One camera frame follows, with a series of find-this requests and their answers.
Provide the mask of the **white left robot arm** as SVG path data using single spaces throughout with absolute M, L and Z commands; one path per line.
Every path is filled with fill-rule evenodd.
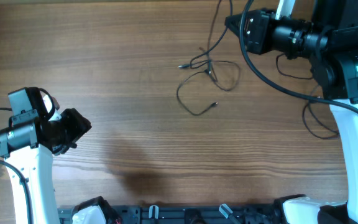
M 76 147 L 91 123 L 74 108 L 58 112 L 42 88 L 8 94 L 12 116 L 0 130 L 0 156 L 8 163 L 17 223 L 59 223 L 52 180 L 54 156 Z

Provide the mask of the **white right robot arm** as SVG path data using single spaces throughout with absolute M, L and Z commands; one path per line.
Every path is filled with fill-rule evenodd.
M 226 17 L 243 57 L 272 50 L 288 59 L 306 58 L 322 97 L 280 87 L 279 91 L 330 107 L 338 128 L 347 172 L 348 199 L 324 202 L 294 195 L 275 202 L 276 223 L 358 223 L 358 1 L 316 1 L 310 21 L 292 18 L 294 2 L 275 10 L 251 9 Z

